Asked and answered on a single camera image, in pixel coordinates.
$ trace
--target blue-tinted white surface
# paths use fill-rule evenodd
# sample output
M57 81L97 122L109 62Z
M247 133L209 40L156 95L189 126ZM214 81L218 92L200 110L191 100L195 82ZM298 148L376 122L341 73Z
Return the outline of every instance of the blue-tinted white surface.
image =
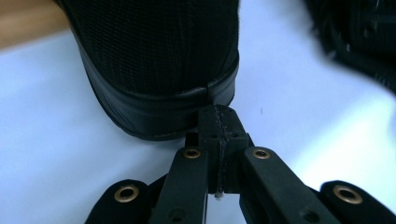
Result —
M318 189L340 179L396 213L396 98L330 62L301 1L243 1L231 104L257 146ZM67 31L0 51L0 223L83 223L122 179L167 173L183 140L147 142L98 104ZM244 223L238 197L209 198L207 223Z

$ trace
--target black metal arm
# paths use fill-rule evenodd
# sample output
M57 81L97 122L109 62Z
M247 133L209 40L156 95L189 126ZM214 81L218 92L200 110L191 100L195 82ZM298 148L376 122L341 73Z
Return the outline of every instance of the black metal arm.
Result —
M396 223L388 208L342 181L307 187L265 147L255 147L234 110L199 112L198 133L186 135L169 174L151 185L111 186L87 223L205 223L208 194L240 194L247 223Z

